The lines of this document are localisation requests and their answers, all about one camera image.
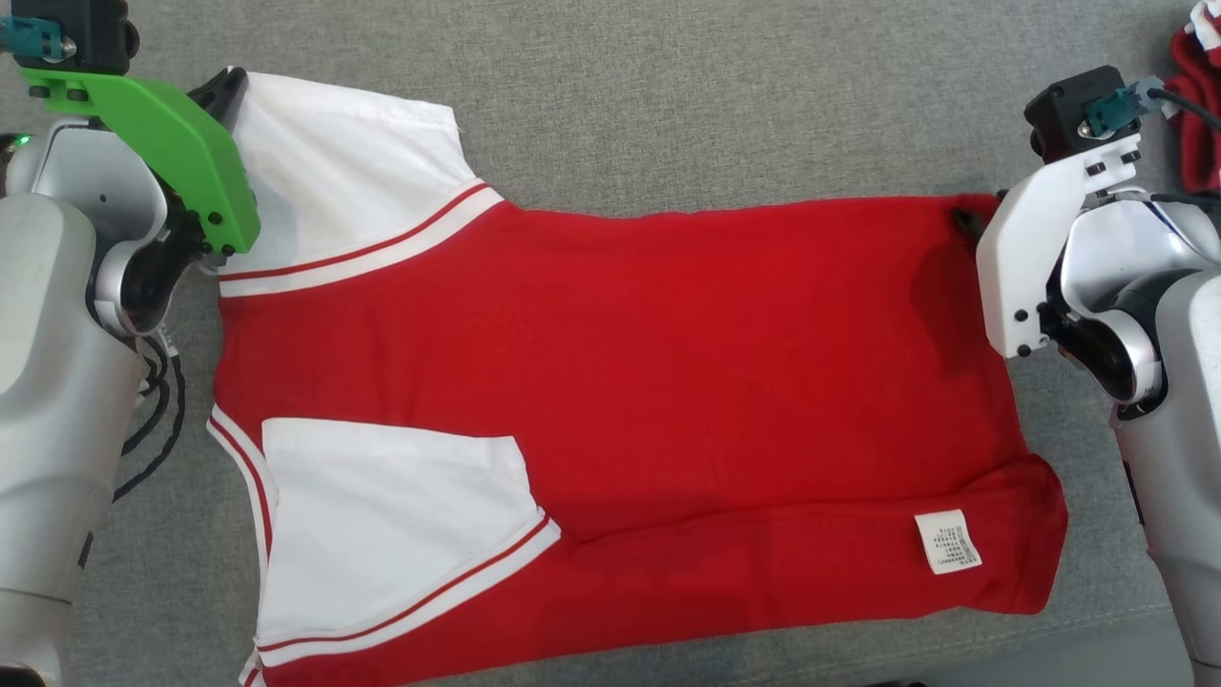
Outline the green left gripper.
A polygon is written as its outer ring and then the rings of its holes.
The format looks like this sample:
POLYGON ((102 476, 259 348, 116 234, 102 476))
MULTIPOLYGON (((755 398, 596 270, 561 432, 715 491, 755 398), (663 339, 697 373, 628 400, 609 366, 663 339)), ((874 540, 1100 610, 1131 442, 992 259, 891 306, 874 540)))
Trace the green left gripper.
POLYGON ((243 67, 226 67, 188 93, 129 74, 22 67, 46 92, 49 112, 95 117, 198 214, 208 243, 249 253, 260 236, 252 190, 231 132, 247 92, 243 67))

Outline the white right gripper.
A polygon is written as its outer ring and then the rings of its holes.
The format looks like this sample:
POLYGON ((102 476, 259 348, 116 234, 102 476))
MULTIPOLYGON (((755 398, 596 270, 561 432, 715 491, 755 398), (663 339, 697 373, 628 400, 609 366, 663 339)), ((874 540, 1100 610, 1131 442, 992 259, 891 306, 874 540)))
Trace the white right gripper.
POLYGON ((1134 178, 1126 154, 1139 151, 1142 135, 1125 135, 1092 151, 1048 162, 1017 183, 988 222, 988 214, 954 207, 965 239, 979 239, 976 266, 983 321, 990 347, 1020 358, 1043 347, 1035 310, 1045 301, 1046 279, 1063 253, 1073 222, 1096 192, 1134 178))

